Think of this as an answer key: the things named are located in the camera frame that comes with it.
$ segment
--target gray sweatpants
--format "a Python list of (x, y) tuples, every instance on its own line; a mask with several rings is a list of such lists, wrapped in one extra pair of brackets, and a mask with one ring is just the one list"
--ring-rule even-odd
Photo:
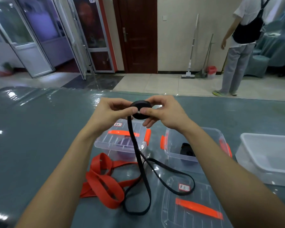
[(221, 90), (219, 90), (221, 93), (227, 94), (238, 90), (254, 46), (255, 44), (248, 44), (229, 49), (223, 84)]

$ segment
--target mop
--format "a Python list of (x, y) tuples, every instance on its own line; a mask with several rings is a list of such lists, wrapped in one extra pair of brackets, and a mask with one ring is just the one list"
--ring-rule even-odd
[(188, 72), (186, 72), (186, 75), (182, 75), (181, 78), (195, 78), (195, 75), (191, 74), (190, 69), (191, 69), (192, 53), (193, 53), (193, 47), (194, 47), (194, 41), (195, 41), (195, 33), (196, 33), (196, 28), (198, 26), (198, 15), (196, 17), (195, 30), (194, 30), (194, 35), (193, 35), (193, 43), (192, 43), (192, 48), (191, 48), (191, 56), (190, 56), (190, 61), (189, 61)]
[(208, 51), (206, 53), (206, 57), (205, 57), (203, 68), (201, 69), (201, 71), (199, 71), (198, 73), (195, 74), (195, 76), (197, 78), (205, 78), (207, 76), (207, 73), (205, 72), (205, 64), (206, 64), (207, 57), (208, 57), (208, 61), (207, 61), (207, 65), (206, 65), (206, 68), (207, 68), (208, 67), (208, 62), (209, 62), (209, 57), (210, 57), (210, 52), (211, 52), (211, 46), (212, 46), (212, 44), (214, 44), (214, 43), (212, 43), (213, 35), (214, 34), (212, 34), (212, 36), (211, 36), (211, 40), (210, 40), (210, 43), (209, 43)]

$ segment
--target white t-shirt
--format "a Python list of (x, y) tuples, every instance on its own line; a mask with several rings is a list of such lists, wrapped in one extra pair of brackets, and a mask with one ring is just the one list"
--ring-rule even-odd
[[(263, 20), (267, 18), (270, 11), (275, 6), (276, 2), (277, 0), (270, 0), (268, 4), (265, 6), (264, 11), (263, 11), (263, 17), (262, 17)], [(243, 20), (241, 21), (241, 24), (248, 25), (257, 17), (260, 10), (261, 10), (261, 0), (243, 0), (240, 6), (237, 8), (237, 10), (233, 13), (233, 16), (234, 17), (239, 16), (243, 18)], [(247, 44), (236, 43), (231, 37), (230, 48), (240, 47), (242, 45), (247, 45)]]

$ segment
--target person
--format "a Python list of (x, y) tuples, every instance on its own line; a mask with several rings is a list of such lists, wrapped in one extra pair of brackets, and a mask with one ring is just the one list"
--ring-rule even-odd
[[(150, 128), (161, 120), (166, 127), (186, 137), (233, 227), (285, 228), (285, 205), (256, 176), (227, 156), (189, 119), (173, 96), (152, 96), (147, 101), (162, 107), (142, 108), (140, 113), (150, 116), (143, 125)], [(23, 212), (16, 228), (71, 226), (93, 143), (118, 119), (137, 113), (138, 109), (129, 107), (130, 104), (120, 98), (100, 100), (87, 124)]]
[(277, 0), (243, 0), (233, 13), (234, 22), (221, 44), (221, 49), (225, 49), (226, 41), (232, 35), (222, 88), (214, 90), (212, 92), (214, 95), (225, 96), (230, 93), (232, 96), (237, 96), (236, 92), (243, 79), (256, 40), (261, 35), (264, 20), (276, 2)]

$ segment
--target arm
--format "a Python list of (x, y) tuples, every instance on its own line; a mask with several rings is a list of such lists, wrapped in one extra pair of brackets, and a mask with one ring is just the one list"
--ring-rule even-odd
[(232, 25), (230, 26), (230, 28), (228, 29), (225, 37), (223, 38), (222, 44), (221, 44), (221, 49), (225, 49), (226, 47), (226, 41), (228, 38), (230, 38), (230, 36), (233, 34), (233, 32), (236, 30), (236, 27), (239, 25), (239, 23), (241, 22), (242, 18), (239, 16), (236, 16), (236, 18), (234, 19), (234, 22), (232, 23)]
[(186, 137), (235, 228), (285, 227), (285, 205), (191, 121), (173, 96), (153, 96), (147, 101), (163, 107), (142, 108), (141, 113), (151, 116), (143, 125), (150, 128), (160, 119), (165, 126)]
[(129, 107), (130, 104), (120, 98), (101, 99), (86, 126), (25, 209), (16, 228), (71, 226), (94, 141), (118, 119), (137, 113), (137, 108)]

